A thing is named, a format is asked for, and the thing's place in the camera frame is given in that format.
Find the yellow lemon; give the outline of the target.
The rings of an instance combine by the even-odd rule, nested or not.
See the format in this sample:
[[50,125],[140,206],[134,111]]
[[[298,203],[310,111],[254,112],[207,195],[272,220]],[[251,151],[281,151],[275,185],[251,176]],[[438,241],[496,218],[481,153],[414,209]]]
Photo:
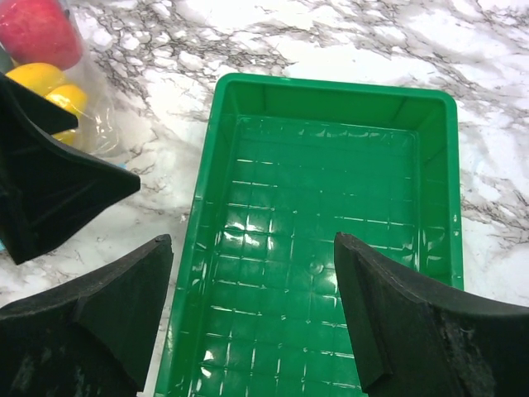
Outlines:
[[66,76],[60,69],[46,63],[20,65],[7,72],[6,76],[40,96],[67,83]]

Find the red apple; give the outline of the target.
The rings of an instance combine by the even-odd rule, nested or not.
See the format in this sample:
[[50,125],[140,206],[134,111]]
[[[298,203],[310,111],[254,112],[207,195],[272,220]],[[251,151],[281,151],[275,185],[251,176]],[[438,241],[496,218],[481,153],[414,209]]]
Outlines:
[[58,1],[2,1],[1,44],[19,64],[67,70],[83,56],[79,34]]

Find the green plastic tray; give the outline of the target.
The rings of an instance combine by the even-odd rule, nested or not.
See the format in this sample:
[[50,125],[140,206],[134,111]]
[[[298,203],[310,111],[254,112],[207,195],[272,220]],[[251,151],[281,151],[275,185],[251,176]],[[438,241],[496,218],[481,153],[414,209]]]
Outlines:
[[458,118],[432,89],[217,82],[158,396],[359,396],[338,232],[463,286]]

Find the green avocado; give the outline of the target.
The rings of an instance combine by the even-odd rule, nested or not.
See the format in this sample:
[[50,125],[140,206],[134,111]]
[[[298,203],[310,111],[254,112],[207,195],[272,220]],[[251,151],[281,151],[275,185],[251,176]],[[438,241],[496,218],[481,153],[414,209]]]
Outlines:
[[11,56],[1,47],[0,48],[0,73],[6,74],[14,68]]

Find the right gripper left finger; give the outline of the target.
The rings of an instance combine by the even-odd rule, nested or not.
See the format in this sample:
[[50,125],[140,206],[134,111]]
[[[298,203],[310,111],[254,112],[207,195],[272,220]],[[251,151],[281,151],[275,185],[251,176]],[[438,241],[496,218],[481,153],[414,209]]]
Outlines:
[[145,388],[174,253],[160,235],[1,309],[3,396],[135,396]]

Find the yellow banana bunch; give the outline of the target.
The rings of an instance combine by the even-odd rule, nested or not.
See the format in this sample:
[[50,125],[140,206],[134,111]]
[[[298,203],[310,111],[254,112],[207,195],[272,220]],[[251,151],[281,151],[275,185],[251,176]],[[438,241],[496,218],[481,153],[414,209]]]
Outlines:
[[[78,121],[80,121],[84,115],[88,103],[87,94],[74,84],[59,86],[46,94],[45,98],[63,110],[74,114]],[[64,132],[56,133],[53,137],[64,144],[72,146],[77,139],[77,135],[78,131],[76,129],[69,129]]]

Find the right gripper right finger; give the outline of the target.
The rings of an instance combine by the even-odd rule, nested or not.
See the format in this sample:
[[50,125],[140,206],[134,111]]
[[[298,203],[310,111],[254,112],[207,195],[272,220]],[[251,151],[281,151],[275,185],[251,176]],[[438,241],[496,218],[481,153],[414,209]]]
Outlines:
[[334,263],[367,395],[527,395],[526,307],[442,284],[345,233]]

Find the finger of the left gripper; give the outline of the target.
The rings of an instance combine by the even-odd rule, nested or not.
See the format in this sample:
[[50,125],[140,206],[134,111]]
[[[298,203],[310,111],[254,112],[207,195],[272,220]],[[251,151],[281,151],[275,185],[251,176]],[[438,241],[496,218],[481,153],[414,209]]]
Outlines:
[[18,265],[58,248],[141,186],[130,171],[20,122],[1,125],[1,243]]
[[1,77],[1,125],[26,119],[49,135],[75,129],[78,118],[7,76]]

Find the clear zip top bag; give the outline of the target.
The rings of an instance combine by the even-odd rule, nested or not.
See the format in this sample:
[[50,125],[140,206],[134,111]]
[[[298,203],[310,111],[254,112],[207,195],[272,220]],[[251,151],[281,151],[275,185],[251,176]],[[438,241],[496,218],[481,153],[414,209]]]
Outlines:
[[124,166],[107,80],[66,1],[1,3],[1,72],[77,117],[76,128],[54,135],[58,141]]

